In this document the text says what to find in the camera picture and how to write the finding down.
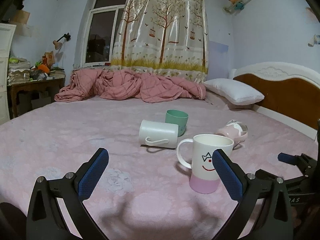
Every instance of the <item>headboard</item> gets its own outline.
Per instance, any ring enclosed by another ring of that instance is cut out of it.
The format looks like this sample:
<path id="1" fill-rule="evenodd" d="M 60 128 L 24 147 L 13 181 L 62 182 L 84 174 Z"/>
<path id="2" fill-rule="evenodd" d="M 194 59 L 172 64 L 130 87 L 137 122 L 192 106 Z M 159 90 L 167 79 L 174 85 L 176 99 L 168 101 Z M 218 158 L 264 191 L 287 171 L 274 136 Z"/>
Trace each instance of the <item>headboard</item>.
<path id="1" fill-rule="evenodd" d="M 257 103 L 258 106 L 297 120 L 312 127 L 313 130 L 318 128 L 317 120 L 320 118 L 318 72 L 296 64 L 263 62 L 232 69 L 229 78 L 246 83 L 264 94 L 265 98 Z M 311 134 L 303 133 L 312 138 L 315 136 L 314 131 Z"/>

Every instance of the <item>tree pattern curtain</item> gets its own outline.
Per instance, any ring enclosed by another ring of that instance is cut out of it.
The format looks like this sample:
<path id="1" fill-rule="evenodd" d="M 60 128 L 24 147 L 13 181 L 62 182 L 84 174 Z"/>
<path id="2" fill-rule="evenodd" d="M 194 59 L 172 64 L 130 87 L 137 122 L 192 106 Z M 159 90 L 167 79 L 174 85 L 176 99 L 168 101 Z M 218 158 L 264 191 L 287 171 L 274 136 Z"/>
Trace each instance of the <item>tree pattern curtain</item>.
<path id="1" fill-rule="evenodd" d="M 202 83 L 208 73 L 207 35 L 204 0 L 127 0 L 110 68 Z"/>

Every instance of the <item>desk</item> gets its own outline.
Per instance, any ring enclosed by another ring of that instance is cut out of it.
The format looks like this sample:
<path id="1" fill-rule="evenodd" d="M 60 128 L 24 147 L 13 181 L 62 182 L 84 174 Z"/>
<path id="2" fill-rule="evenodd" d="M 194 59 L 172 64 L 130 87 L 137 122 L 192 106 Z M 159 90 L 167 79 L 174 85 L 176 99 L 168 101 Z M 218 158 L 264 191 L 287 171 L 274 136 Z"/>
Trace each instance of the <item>desk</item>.
<path id="1" fill-rule="evenodd" d="M 58 86 L 60 89 L 64 87 L 64 78 L 32 81 L 21 84 L 13 84 L 7 87 L 8 93 L 11 96 L 13 117 L 18 116 L 17 110 L 17 93 L 19 91 L 40 91 L 44 92 L 48 87 Z"/>

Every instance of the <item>window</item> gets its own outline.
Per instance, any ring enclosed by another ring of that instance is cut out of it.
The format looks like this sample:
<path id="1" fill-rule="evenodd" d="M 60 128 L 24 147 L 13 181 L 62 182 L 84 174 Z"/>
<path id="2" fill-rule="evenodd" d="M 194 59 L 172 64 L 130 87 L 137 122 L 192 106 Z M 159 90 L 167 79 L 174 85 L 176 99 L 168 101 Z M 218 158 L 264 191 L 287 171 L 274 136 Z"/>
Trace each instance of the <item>window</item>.
<path id="1" fill-rule="evenodd" d="M 126 0 L 95 0 L 84 32 L 81 66 L 108 65 Z"/>

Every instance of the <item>pink bed sheet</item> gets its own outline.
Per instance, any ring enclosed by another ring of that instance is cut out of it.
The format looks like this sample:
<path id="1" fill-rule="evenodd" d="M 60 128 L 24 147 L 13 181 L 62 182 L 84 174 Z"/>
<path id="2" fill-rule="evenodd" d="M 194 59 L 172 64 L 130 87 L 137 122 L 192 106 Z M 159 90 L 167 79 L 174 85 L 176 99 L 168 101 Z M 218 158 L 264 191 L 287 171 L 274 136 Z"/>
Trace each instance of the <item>pink bed sheet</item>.
<path id="1" fill-rule="evenodd" d="M 221 108 L 189 99 L 147 104 L 95 97 L 31 111 L 0 126 L 1 200 L 27 214 L 38 176 L 61 178 L 104 147 L 110 154 L 109 165 L 84 205 L 111 240 L 212 239 L 237 202 L 222 183 L 208 195 L 191 190 L 190 171 L 178 164 L 175 150 L 140 146 L 143 119 L 161 122 L 168 109 L 186 111 L 187 130 L 178 141 L 214 133 L 231 119 L 246 123 L 249 137 L 230 157 L 246 173 L 261 168 L 285 179 L 299 176 L 296 167 L 278 162 L 278 153 L 316 157 L 317 149 L 310 138 L 262 114 Z M 191 149 L 191 144 L 182 147 L 187 159 Z M 62 212 L 77 234 L 63 206 Z"/>
<path id="2" fill-rule="evenodd" d="M 177 98 L 205 99 L 205 87 L 180 77 L 163 77 L 137 73 L 130 69 L 109 71 L 80 69 L 73 72 L 70 84 L 54 99 L 60 102 L 81 101 L 99 95 L 104 99 L 141 98 L 147 103 L 172 101 Z"/>

